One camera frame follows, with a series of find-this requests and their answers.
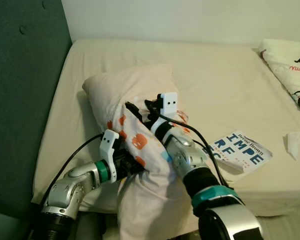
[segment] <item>pillow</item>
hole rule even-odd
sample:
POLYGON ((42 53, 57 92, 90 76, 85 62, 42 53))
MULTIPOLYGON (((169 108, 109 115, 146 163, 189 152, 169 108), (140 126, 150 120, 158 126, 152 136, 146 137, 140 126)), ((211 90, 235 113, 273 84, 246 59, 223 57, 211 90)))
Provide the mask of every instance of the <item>pillow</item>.
MULTIPOLYGON (((145 99, 177 92, 172 67, 147 65, 103 73, 88 78, 83 89, 101 129, 118 132, 131 155, 146 169, 122 181, 118 194, 120 239, 169 239, 196 230, 198 220, 192 214, 191 199, 165 148, 125 107, 128 101, 134 103, 146 116, 145 99)), ((177 120, 187 119, 182 111, 178 114, 177 120)))
POLYGON ((259 51, 300 107, 300 42, 266 39, 259 51))

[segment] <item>white wall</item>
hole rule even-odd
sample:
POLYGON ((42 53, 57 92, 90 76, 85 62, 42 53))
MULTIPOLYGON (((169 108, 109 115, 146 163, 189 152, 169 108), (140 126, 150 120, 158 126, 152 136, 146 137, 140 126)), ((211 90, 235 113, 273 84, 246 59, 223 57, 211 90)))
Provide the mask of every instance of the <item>white wall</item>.
POLYGON ((300 0, 62 0, 72 40, 300 41, 300 0))

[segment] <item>orange pattern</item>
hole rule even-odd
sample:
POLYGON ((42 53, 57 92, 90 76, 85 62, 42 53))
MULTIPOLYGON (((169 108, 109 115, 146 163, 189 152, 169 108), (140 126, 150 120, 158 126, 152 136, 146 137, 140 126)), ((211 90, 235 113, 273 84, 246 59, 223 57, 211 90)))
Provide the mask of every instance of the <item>orange pattern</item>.
POLYGON ((180 110, 177 110, 176 111, 178 113, 178 116, 183 120, 183 122, 186 124, 187 121, 188 121, 188 116, 183 112, 183 111, 180 111, 180 110))
POLYGON ((107 126, 108 129, 112 129, 112 128, 113 128, 112 121, 109 120, 109 121, 106 123, 106 126, 107 126))
POLYGON ((145 161, 144 161, 141 157, 136 156, 136 157, 135 157, 135 160, 136 160, 138 163, 140 163, 143 167, 145 167, 146 163, 145 163, 145 161))
POLYGON ((123 137, 124 140, 127 139, 127 134, 123 130, 119 132, 119 135, 123 137))
POLYGON ((190 133, 190 130, 186 127, 183 128, 183 131, 186 133, 186 134, 189 134, 190 133))
POLYGON ((141 150, 147 144, 147 142, 148 140, 146 137, 139 133, 132 139, 132 144, 139 150, 141 150))
POLYGON ((126 120, 126 115, 123 115, 122 117, 119 118, 119 123, 121 126, 124 124, 125 120, 126 120))

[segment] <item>white bed sheet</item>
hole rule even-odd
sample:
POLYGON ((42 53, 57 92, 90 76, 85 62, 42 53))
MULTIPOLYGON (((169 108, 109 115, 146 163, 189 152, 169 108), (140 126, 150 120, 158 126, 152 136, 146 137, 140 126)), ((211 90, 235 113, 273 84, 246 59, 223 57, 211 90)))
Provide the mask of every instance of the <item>white bed sheet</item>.
MULTIPOLYGON (((265 240, 300 240, 300 215, 285 215, 274 217, 258 217, 263 230, 265 240)), ((118 240, 119 231, 116 217, 107 214, 105 217, 107 226, 104 240, 118 240)), ((198 231, 181 236, 180 240, 201 240, 198 231)))
MULTIPOLYGON (((209 142, 241 130, 273 153, 271 161, 234 184, 246 205, 258 216, 300 212, 300 146, 295 161, 284 141, 287 133, 300 132, 300 109, 252 49, 110 39, 78 40, 68 53, 41 142, 33 202, 41 199, 67 157, 100 132, 82 90, 84 80, 158 63, 173 65, 189 124, 209 142)), ((98 147, 95 141, 81 150, 67 170, 98 160, 98 147)), ((92 191, 80 210, 116 212, 116 189, 117 183, 92 191)))

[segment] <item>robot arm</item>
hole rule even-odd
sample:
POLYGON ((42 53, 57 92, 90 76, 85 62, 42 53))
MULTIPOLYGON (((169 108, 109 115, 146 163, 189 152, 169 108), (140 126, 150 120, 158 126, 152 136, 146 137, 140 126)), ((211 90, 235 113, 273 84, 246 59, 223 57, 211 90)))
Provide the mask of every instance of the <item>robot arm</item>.
POLYGON ((175 117, 177 102, 175 92, 159 94, 156 101, 146 100, 150 122, 145 125, 164 145, 191 197, 193 214, 199 218, 201 239, 263 240, 261 225, 238 194, 219 184, 205 163, 207 157, 196 148, 194 141, 166 120, 175 117))
POLYGON ((90 191, 102 183, 115 182, 143 171, 125 150, 119 149, 118 133, 106 130, 100 144, 101 159, 71 169, 55 182, 34 228, 34 240, 66 240, 79 206, 90 191))

